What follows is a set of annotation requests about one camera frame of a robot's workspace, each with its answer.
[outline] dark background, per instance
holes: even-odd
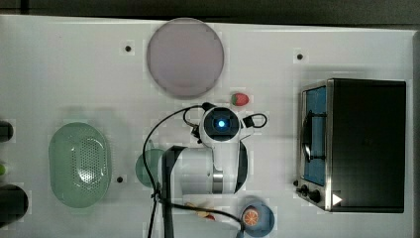
[[[420,30],[420,0],[0,0],[0,14],[157,20],[192,17],[221,23]],[[413,237],[420,237],[420,34],[413,45]]]

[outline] oven knob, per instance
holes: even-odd
[[[321,200],[321,194],[319,193],[319,190],[315,189],[313,191],[309,191],[309,199],[318,203]]]
[[[301,188],[297,188],[296,191],[300,192],[302,196],[306,196],[308,194],[309,189],[307,185],[303,185]]]

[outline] round plate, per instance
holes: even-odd
[[[224,51],[217,34],[205,23],[178,18],[155,32],[147,58],[158,85],[174,96],[194,97],[215,85]]]

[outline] blue light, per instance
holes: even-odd
[[[218,125],[219,125],[219,127],[225,127],[226,123],[224,121],[219,121]]]

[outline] oven window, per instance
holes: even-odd
[[[319,185],[325,183],[325,126],[326,117],[320,116],[327,113],[327,89],[319,87],[306,91],[306,115],[312,117],[312,145],[311,160],[305,160],[303,178]]]

